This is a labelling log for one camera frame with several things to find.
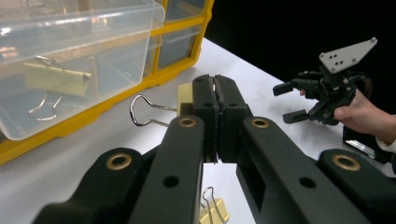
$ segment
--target mounting hole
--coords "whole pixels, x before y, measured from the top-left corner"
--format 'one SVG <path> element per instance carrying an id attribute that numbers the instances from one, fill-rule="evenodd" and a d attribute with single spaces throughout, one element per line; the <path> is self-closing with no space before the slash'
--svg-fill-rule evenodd
<path id="1" fill-rule="evenodd" d="M 121 170 L 132 163 L 132 157 L 126 153 L 117 153 L 107 159 L 106 167 L 109 170 Z"/>
<path id="2" fill-rule="evenodd" d="M 174 188 L 178 185 L 178 178 L 174 175 L 168 176 L 163 180 L 163 185 L 167 188 Z"/>
<path id="3" fill-rule="evenodd" d="M 346 155 L 335 155 L 332 157 L 332 162 L 337 166 L 343 168 L 348 171 L 359 171 L 361 168 L 361 164 L 358 163 L 355 159 Z"/>
<path id="4" fill-rule="evenodd" d="M 251 124 L 256 128 L 267 128 L 269 125 L 265 119 L 253 119 Z"/>
<path id="5" fill-rule="evenodd" d="M 312 189 L 317 186 L 315 181 L 313 181 L 311 178 L 308 177 L 300 177 L 299 181 L 301 185 L 309 189 Z"/>
<path id="6" fill-rule="evenodd" d="M 196 122 L 194 119 L 182 119 L 178 123 L 182 127 L 191 127 L 194 126 Z"/>

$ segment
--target white table surface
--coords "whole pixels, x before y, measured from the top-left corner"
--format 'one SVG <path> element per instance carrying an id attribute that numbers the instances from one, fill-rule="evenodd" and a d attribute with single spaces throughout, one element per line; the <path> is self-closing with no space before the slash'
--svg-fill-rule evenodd
<path id="1" fill-rule="evenodd" d="M 309 110 L 315 101 L 305 99 L 297 91 L 275 97 L 273 87 L 281 83 L 279 79 L 207 39 L 204 39 L 195 66 L 161 86 L 139 93 L 145 94 L 156 105 L 176 107 L 177 86 L 205 74 L 232 78 L 253 115 L 274 121 L 307 156 L 317 159 L 322 150 L 342 148 L 340 124 L 283 122 L 283 114 Z M 0 223 L 31 223 L 44 205 L 69 199 L 96 159 L 112 148 L 128 147 L 143 154 L 158 146 L 166 128 L 156 124 L 134 126 L 129 114 L 132 99 L 133 96 L 114 105 L 94 123 L 0 166 Z M 176 115 L 143 103 L 136 107 L 135 113 L 142 121 L 159 119 L 169 122 Z M 235 164 L 205 164 L 203 189 L 213 187 L 215 198 L 223 198 L 230 214 L 229 224 L 255 223 L 235 168 Z"/>

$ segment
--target metal binder clip handle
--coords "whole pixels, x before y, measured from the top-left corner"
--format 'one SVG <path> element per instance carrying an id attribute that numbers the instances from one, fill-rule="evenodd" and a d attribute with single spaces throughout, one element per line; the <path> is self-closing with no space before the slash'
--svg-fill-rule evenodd
<path id="1" fill-rule="evenodd" d="M 51 59 L 51 58 L 47 58 L 44 56 L 40 56 L 40 55 L 36 55 L 35 58 L 41 62 L 42 64 L 46 65 L 46 66 L 58 66 L 58 63 Z"/>
<path id="2" fill-rule="evenodd" d="M 61 100 L 62 100 L 62 98 L 64 98 L 64 95 L 62 94 L 59 98 L 58 98 L 58 100 L 55 102 L 55 104 L 52 106 L 52 113 L 53 113 L 53 115 L 52 116 L 50 116 L 50 117 L 46 117 L 46 118 L 36 118 L 35 116 L 33 116 L 33 114 L 37 111 L 37 110 L 39 110 L 41 107 L 43 107 L 43 105 L 44 105 L 44 103 L 46 103 L 46 101 L 47 101 L 47 97 L 48 97 L 48 93 L 46 92 L 46 94 L 44 95 L 44 98 L 43 98 L 43 100 L 41 100 L 41 103 L 40 103 L 40 105 L 38 105 L 38 106 L 36 106 L 35 108 L 33 108 L 33 109 L 31 109 L 31 110 L 29 110 L 29 116 L 32 118 L 32 119 L 36 119 L 36 120 L 50 120 L 50 119 L 55 119 L 56 118 L 56 111 L 55 111 L 55 108 L 56 108 L 56 106 L 59 104 L 59 102 L 61 102 Z"/>
<path id="3" fill-rule="evenodd" d="M 213 189 L 213 187 L 208 187 L 208 188 L 206 188 L 206 189 L 204 190 L 204 193 L 202 194 L 202 198 L 206 201 L 207 208 L 208 208 L 208 210 L 209 210 L 210 223 L 211 223 L 211 224 L 214 224 L 214 222 L 213 222 L 213 217 L 212 217 L 212 213 L 211 213 L 211 209 L 210 209 L 210 205 L 209 205 L 209 200 L 205 197 L 206 192 L 207 192 L 208 190 L 210 190 L 210 189 L 212 190 L 211 196 L 212 196 L 212 201 L 214 202 L 214 205 L 215 205 L 215 208 L 216 208 L 216 212 L 218 213 L 218 216 L 219 216 L 219 218 L 221 219 L 221 223 L 225 223 L 226 220 L 225 220 L 224 217 L 221 215 L 221 212 L 220 212 L 220 210 L 219 210 L 219 208 L 218 208 L 218 206 L 217 206 L 217 204 L 216 204 L 215 197 L 213 196 L 214 189 Z"/>
<path id="4" fill-rule="evenodd" d="M 154 108 L 163 109 L 163 110 L 170 110 L 170 111 L 177 111 L 177 109 L 172 108 L 172 107 L 167 107 L 167 106 L 162 106 L 162 105 L 155 105 L 155 104 L 153 104 L 145 95 L 138 94 L 138 95 L 136 95 L 136 97 L 132 100 L 131 106 L 130 106 L 131 118 L 132 118 L 132 121 L 134 122 L 134 124 L 135 124 L 136 126 L 139 126 L 139 127 L 140 127 L 140 126 L 145 126 L 145 125 L 150 124 L 151 122 L 156 123 L 156 124 L 159 124 L 159 125 L 162 125 L 162 126 L 165 126 L 165 127 L 168 127 L 168 126 L 169 126 L 168 123 L 164 123 L 164 122 L 158 121 L 158 120 L 156 120 L 156 119 L 149 119 L 149 120 L 147 120 L 146 122 L 143 122 L 143 123 L 137 122 L 136 116 L 135 116 L 135 114 L 134 114 L 134 103 L 136 103 L 136 101 L 137 101 L 139 98 L 143 98 L 150 106 L 152 106 L 152 107 L 154 107 Z"/>

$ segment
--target human hand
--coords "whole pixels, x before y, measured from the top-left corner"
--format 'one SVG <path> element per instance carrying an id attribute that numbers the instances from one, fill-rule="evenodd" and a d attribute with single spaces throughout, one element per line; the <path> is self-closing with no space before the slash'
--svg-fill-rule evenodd
<path id="1" fill-rule="evenodd" d="M 335 108 L 333 116 L 348 128 L 374 135 L 387 144 L 396 139 L 396 117 L 373 105 L 359 90 L 352 103 Z"/>

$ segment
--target yellow binder clip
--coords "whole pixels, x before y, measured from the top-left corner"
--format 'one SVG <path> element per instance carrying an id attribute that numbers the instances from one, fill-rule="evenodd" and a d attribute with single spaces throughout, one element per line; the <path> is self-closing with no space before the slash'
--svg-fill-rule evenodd
<path id="1" fill-rule="evenodd" d="M 208 190 L 212 190 L 212 201 L 205 197 Z M 199 223 L 200 224 L 223 224 L 230 219 L 230 215 L 227 213 L 223 199 L 215 199 L 213 196 L 213 187 L 208 187 L 204 190 L 202 198 L 206 201 L 206 206 L 201 203 L 204 210 L 201 211 Z"/>
<path id="2" fill-rule="evenodd" d="M 24 64 L 24 78 L 27 88 L 46 91 L 41 103 L 29 110 L 29 116 L 36 120 L 50 120 L 56 118 L 56 106 L 61 102 L 64 95 L 83 96 L 87 90 L 92 74 L 73 71 L 61 67 L 53 59 L 35 56 L 38 63 Z M 51 107 L 51 113 L 44 118 L 36 115 L 41 111 L 49 97 L 49 92 L 60 94 L 58 100 Z"/>

